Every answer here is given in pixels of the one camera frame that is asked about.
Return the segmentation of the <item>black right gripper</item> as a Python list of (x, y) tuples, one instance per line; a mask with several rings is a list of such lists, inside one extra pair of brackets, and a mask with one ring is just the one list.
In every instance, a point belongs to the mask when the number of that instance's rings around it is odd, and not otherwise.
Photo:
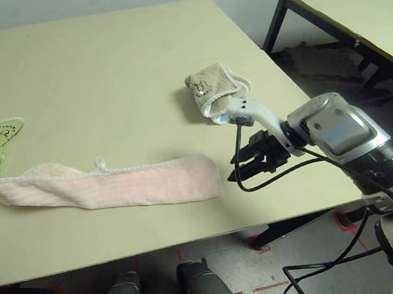
[[(267, 130), (260, 130), (249, 138), (248, 145), (239, 149), (238, 156), (231, 158), (230, 164), (247, 162), (254, 158), (254, 161), (239, 165), (240, 180), (246, 181), (263, 172), (274, 173), (277, 168), (285, 165), (290, 157), (290, 152), (273, 135), (269, 135)], [(227, 181), (236, 182), (236, 166), (237, 164)]]

